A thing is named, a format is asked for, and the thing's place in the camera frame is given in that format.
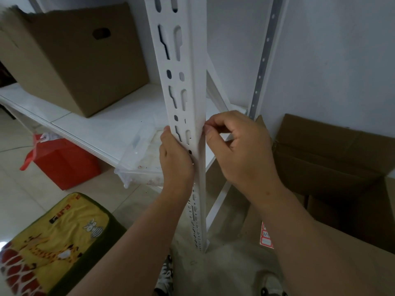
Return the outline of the person's left hand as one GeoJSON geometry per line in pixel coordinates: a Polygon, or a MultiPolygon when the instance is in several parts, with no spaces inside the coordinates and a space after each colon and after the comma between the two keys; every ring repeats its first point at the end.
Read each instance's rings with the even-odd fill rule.
{"type": "Polygon", "coordinates": [[[164,131],[160,136],[160,164],[164,176],[163,190],[184,199],[190,197],[194,184],[193,162],[182,162],[173,157],[164,157],[164,131]]]}

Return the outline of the person's right hand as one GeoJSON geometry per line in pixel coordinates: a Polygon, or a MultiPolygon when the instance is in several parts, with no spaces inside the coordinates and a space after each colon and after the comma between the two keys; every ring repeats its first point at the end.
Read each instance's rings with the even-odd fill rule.
{"type": "Polygon", "coordinates": [[[229,153],[214,153],[223,175],[253,204],[283,199],[268,130],[238,111],[215,114],[204,125],[213,126],[225,140],[238,145],[229,153]]]}

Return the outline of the white slotted metal shelf post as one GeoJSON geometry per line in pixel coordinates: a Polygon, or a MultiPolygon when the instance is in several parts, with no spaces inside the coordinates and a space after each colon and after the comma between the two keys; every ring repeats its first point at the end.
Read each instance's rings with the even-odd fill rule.
{"type": "Polygon", "coordinates": [[[187,150],[195,179],[187,204],[193,244],[207,249],[206,121],[207,0],[145,0],[169,125],[187,150]]]}

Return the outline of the person's left forearm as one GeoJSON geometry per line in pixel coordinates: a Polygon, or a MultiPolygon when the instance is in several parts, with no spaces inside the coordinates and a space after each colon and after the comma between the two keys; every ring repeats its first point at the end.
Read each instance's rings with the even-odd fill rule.
{"type": "Polygon", "coordinates": [[[162,190],[67,296],[153,296],[187,200],[162,190]]]}

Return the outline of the person's right forearm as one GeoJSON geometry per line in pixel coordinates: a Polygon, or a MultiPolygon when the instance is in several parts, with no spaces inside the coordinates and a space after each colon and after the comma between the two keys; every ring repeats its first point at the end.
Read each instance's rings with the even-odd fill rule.
{"type": "Polygon", "coordinates": [[[315,221],[282,184],[248,197],[292,295],[395,296],[395,254],[315,221]]]}

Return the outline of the clear plastic container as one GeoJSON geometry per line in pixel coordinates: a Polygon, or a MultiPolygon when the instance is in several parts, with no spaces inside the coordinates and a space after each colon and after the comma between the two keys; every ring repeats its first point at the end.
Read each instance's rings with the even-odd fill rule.
{"type": "Polygon", "coordinates": [[[162,133],[162,124],[145,123],[131,140],[114,170],[125,189],[131,184],[163,188],[160,163],[162,133]]]}

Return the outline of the white diagonal shelf brace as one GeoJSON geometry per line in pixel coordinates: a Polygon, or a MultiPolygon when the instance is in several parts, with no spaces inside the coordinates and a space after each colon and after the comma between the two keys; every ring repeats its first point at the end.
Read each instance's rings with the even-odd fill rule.
{"type": "Polygon", "coordinates": [[[215,70],[209,54],[207,55],[206,70],[206,92],[208,98],[211,99],[219,112],[232,110],[233,108],[230,100],[222,86],[221,80],[215,70]]]}

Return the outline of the white lower shelf beam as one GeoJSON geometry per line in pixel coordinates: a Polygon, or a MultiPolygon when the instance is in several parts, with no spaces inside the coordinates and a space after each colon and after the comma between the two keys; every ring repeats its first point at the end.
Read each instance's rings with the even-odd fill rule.
{"type": "Polygon", "coordinates": [[[226,181],[224,184],[223,188],[221,189],[218,197],[216,198],[213,206],[211,207],[207,217],[206,217],[206,231],[208,231],[213,224],[213,221],[218,214],[222,204],[225,201],[225,198],[231,188],[231,183],[229,181],[226,181]]]}

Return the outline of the white shelf board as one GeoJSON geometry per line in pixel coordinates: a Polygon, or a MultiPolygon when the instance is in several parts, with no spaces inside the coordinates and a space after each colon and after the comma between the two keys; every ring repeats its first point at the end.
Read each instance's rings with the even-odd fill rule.
{"type": "Polygon", "coordinates": [[[84,118],[27,93],[18,84],[0,88],[0,103],[29,117],[116,167],[142,125],[167,117],[161,86],[147,84],[84,118]]]}

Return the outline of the red and white label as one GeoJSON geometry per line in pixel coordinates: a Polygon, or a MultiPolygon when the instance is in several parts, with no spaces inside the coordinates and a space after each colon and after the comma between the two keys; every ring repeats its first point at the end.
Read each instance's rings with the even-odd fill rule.
{"type": "Polygon", "coordinates": [[[264,222],[261,223],[261,234],[260,234],[260,238],[259,238],[259,245],[262,247],[274,249],[272,240],[269,236],[269,233],[265,227],[264,222]]]}

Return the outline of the red paper bag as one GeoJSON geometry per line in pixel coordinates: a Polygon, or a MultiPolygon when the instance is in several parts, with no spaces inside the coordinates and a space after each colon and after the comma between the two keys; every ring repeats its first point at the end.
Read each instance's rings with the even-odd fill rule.
{"type": "Polygon", "coordinates": [[[53,132],[33,134],[33,148],[20,170],[31,163],[63,191],[101,174],[97,157],[53,132]]]}

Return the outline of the open brown cardboard box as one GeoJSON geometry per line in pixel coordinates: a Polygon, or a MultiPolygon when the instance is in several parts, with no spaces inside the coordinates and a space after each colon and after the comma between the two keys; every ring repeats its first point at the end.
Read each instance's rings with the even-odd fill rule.
{"type": "Polygon", "coordinates": [[[285,114],[282,183],[370,285],[395,296],[395,138],[285,114]]]}

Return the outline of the closed brown cardboard box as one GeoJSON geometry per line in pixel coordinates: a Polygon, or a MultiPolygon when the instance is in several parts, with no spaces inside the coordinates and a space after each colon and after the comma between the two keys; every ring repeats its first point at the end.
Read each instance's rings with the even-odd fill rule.
{"type": "Polygon", "coordinates": [[[0,11],[0,62],[28,93],[90,117],[149,83],[127,3],[0,11]]]}

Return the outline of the person's left shoe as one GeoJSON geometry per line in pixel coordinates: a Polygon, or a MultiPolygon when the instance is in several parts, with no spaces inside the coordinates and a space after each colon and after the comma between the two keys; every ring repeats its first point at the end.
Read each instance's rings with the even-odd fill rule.
{"type": "Polygon", "coordinates": [[[153,296],[173,296],[173,277],[173,259],[168,254],[162,265],[153,296]]]}

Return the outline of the person's shoe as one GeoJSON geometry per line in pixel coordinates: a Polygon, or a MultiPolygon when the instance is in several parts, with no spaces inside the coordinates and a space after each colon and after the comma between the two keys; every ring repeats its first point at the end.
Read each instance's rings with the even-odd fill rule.
{"type": "Polygon", "coordinates": [[[259,288],[259,296],[288,296],[279,278],[272,272],[265,272],[259,288]]]}
{"type": "Polygon", "coordinates": [[[173,277],[173,259],[168,254],[162,265],[153,296],[173,296],[173,277]]]}

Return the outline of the yellow giraffe print cushion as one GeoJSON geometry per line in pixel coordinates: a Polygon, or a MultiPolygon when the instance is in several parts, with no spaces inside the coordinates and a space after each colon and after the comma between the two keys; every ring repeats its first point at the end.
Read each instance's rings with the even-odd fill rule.
{"type": "Polygon", "coordinates": [[[125,232],[98,202],[68,194],[0,248],[0,279],[12,296],[66,296],[125,232]]]}

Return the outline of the person's right shoe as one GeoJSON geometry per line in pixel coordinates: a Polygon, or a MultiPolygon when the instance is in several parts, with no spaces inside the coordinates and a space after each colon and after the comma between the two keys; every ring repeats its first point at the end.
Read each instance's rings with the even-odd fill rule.
{"type": "Polygon", "coordinates": [[[259,296],[288,296],[279,278],[272,272],[265,272],[259,288],[259,296]]]}

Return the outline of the grey perforated metal shelf post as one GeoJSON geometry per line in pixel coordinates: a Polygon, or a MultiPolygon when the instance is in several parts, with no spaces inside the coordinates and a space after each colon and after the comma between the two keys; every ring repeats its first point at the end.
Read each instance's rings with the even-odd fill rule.
{"type": "Polygon", "coordinates": [[[268,69],[268,61],[270,53],[273,48],[273,39],[276,34],[277,24],[281,17],[284,0],[270,0],[269,9],[266,13],[266,21],[264,27],[263,45],[260,48],[259,53],[259,66],[256,72],[256,78],[254,80],[254,90],[248,110],[248,117],[252,120],[256,118],[256,114],[259,112],[259,101],[264,87],[265,74],[268,69]]]}

